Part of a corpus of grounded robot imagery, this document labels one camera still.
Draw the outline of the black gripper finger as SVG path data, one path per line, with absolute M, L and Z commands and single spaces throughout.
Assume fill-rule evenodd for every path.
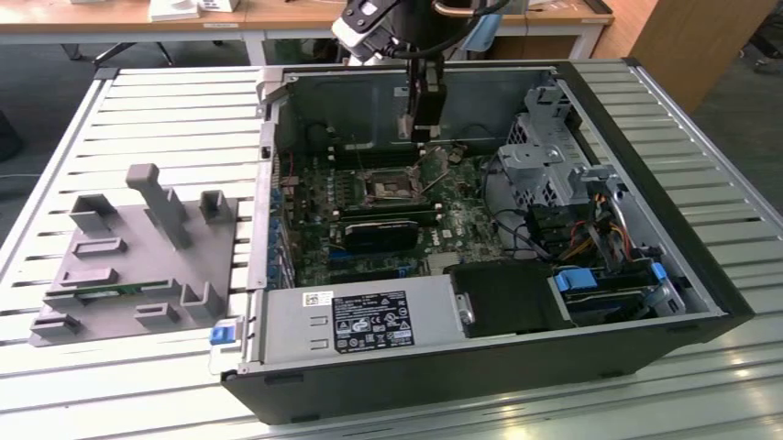
M 444 83 L 444 59 L 414 59 L 406 66 L 406 128 L 413 143 L 426 143 L 437 127 L 448 88 Z

